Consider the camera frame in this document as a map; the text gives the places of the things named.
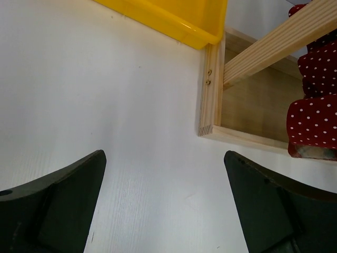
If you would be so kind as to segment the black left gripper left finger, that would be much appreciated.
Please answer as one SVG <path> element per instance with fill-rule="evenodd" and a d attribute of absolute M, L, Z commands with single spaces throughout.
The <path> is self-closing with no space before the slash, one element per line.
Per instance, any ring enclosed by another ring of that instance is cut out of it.
<path fill-rule="evenodd" d="M 83 252 L 105 168 L 97 150 L 1 191 L 1 252 Z"/>

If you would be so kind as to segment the red polka dot skirt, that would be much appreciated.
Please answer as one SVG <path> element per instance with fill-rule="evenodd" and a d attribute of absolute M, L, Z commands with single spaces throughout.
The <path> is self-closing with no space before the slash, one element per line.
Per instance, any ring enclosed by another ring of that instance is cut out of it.
<path fill-rule="evenodd" d="M 336 30 L 309 43 L 298 59 L 304 97 L 286 117 L 293 158 L 336 161 Z"/>

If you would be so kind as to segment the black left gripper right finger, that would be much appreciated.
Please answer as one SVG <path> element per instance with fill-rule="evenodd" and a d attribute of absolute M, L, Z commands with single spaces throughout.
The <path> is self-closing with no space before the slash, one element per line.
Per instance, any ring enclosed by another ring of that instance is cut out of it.
<path fill-rule="evenodd" d="M 224 165 L 249 252 L 336 252 L 336 193 L 234 151 Z"/>

